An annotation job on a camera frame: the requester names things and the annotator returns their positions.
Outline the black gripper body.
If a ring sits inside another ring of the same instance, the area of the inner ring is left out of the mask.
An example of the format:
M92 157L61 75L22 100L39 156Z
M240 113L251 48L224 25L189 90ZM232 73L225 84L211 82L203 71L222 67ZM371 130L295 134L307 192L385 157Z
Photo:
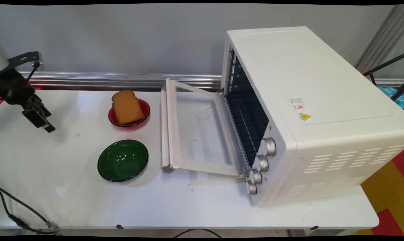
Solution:
M27 106L35 89L14 68L0 72L0 98L9 105Z

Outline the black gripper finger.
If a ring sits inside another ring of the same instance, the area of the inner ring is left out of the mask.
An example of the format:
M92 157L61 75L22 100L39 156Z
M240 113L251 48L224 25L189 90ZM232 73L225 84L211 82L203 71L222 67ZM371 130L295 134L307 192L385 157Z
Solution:
M52 129L52 124L47 120L52 114L44 105L31 105L22 111L22 114L35 125L36 128L44 128L45 130Z
M47 120L52 114L45 107L42 100L34 94L31 98L31 122L37 128L43 128L48 133L56 130L56 128Z

